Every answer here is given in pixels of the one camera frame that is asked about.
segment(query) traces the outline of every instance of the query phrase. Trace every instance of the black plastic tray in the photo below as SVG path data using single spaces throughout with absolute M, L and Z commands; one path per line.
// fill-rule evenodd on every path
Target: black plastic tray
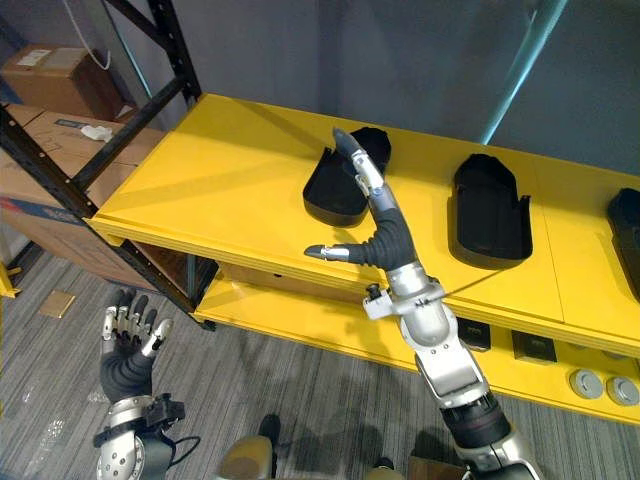
M 386 132 L 364 127 L 352 133 L 380 173 L 391 156 Z M 312 216 L 335 227 L 358 225 L 367 213 L 367 199 L 354 179 L 350 160 L 329 148 L 324 153 L 302 191 L 304 206 Z
M 607 208 L 613 246 L 629 286 L 640 302 L 640 192 L 623 188 Z
M 451 253 L 481 268 L 518 265 L 533 252 L 529 200 L 500 161 L 473 154 L 454 177 Z

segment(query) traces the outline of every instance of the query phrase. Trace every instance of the yellow shelf board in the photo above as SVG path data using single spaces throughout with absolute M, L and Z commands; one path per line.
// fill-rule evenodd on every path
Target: yellow shelf board
M 382 272 L 302 252 L 367 239 L 370 216 L 349 229 L 324 225 L 305 211 L 302 190 L 323 148 L 333 145 L 332 127 L 363 125 L 204 95 L 89 223 L 112 242 L 145 242 L 360 293 L 371 282 L 384 284 Z M 392 143 L 387 179 L 427 271 L 448 290 L 492 273 L 448 249 L 446 212 L 458 166 L 474 152 L 495 155 L 514 172 L 519 193 L 532 196 L 532 257 L 452 296 L 457 314 L 640 357 L 640 303 L 630 296 L 604 219 L 606 201 L 620 186 L 640 188 L 638 177 L 382 128 Z
M 179 127 L 103 205 L 92 225 L 120 238 L 360 292 L 383 282 L 374 268 L 319 262 L 312 244 L 366 240 L 370 216 L 333 228 L 306 211 L 302 190 L 331 129 L 363 122 L 205 95 Z M 392 143 L 387 178 L 429 272 L 456 289 L 491 271 L 457 261 L 448 248 L 447 203 L 458 166 L 474 152 L 497 155 L 532 195 L 534 255 L 520 266 L 460 293 L 460 302 L 562 321 L 533 155 L 443 137 L 384 128 Z
M 640 177 L 555 159 L 536 159 L 535 168 L 565 325 L 640 341 L 640 303 L 606 218 L 621 188 L 640 190 Z
M 357 305 L 232 282 L 218 274 L 193 315 L 199 321 L 214 320 L 416 371 L 413 351 L 402 339 L 397 322 L 368 320 Z M 640 387 L 640 371 L 635 360 L 614 360 L 600 351 L 556 342 L 558 363 L 540 365 L 514 358 L 509 330 L 492 326 L 491 336 L 491 350 L 473 354 L 494 391 L 640 424 L 640 406 L 617 405 L 606 392 L 599 399 L 586 400 L 573 393 L 569 385 L 573 371 L 588 368 L 603 382 L 622 375 Z

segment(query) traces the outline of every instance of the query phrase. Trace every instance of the cable wire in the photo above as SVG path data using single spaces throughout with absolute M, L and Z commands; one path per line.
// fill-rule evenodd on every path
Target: cable wire
M 66 8 L 67 14 L 69 15 L 69 19 L 73 24 L 73 28 L 76 29 L 76 33 L 78 34 L 78 37 L 80 37 L 80 41 L 82 42 L 82 45 L 84 45 L 84 48 L 87 50 L 87 53 L 89 53 L 89 55 L 91 56 L 95 64 L 98 65 L 102 70 L 109 70 L 109 67 L 111 66 L 111 51 L 107 50 L 107 63 L 106 65 L 102 65 L 102 63 L 100 63 L 100 61 L 95 57 L 95 55 L 91 51 L 91 48 L 89 48 L 89 45 L 87 44 L 87 41 L 85 40 L 84 35 L 82 35 L 82 31 L 80 30 L 80 27 L 78 26 L 78 23 L 76 22 L 76 19 L 73 16 L 73 11 L 71 10 L 71 7 L 67 3 L 67 0 L 62 0 L 62 4 Z

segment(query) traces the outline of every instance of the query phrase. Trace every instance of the black cable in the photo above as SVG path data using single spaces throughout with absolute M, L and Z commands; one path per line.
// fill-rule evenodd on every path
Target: black cable
M 198 448 L 198 445 L 200 445 L 200 440 L 201 438 L 197 435 L 193 435 L 190 437 L 182 437 L 180 440 L 177 440 L 176 442 L 174 442 L 174 446 L 177 446 L 179 443 L 185 442 L 187 440 L 195 440 L 195 444 L 189 449 L 187 450 L 178 460 L 174 460 L 169 464 L 169 468 L 179 464 L 182 460 L 184 460 L 185 458 L 187 458 L 189 455 L 191 455 L 193 453 L 193 451 Z

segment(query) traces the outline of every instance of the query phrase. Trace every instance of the brown cardboard box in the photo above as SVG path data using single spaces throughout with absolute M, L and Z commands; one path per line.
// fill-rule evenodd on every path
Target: brown cardboard box
M 4 64 L 2 77 L 24 103 L 45 110 L 113 120 L 124 105 L 84 48 L 29 45 Z
M 79 131 L 80 124 L 99 123 L 113 128 L 114 132 L 122 128 L 120 124 L 96 122 L 85 117 L 52 112 L 34 116 L 35 111 L 31 107 L 20 105 L 11 105 L 7 110 L 19 122 L 26 122 L 23 125 L 25 130 L 67 175 L 77 173 L 104 145 L 102 142 L 84 137 Z M 141 132 L 88 188 L 89 198 L 97 206 L 102 205 L 162 136 L 162 132 L 155 130 Z M 3 222 L 7 222 L 54 255 L 67 258 L 101 277 L 143 288 L 153 288 L 2 151 L 0 210 Z M 184 284 L 184 254 L 145 245 L 138 245 L 138 248 L 174 283 Z
M 28 105 L 3 105 L 7 112 L 23 127 L 42 113 L 42 108 Z
M 339 288 L 318 285 L 305 280 L 290 278 L 277 273 L 263 272 L 253 268 L 241 267 L 232 263 L 216 262 L 225 277 L 230 280 L 239 282 L 252 283 L 263 287 L 275 288 L 278 290 L 286 290 L 287 292 L 303 293 L 305 295 L 313 295 L 314 297 L 328 298 L 330 300 L 339 300 L 348 303 L 362 303 L 362 299 L 366 292 L 357 293 Z

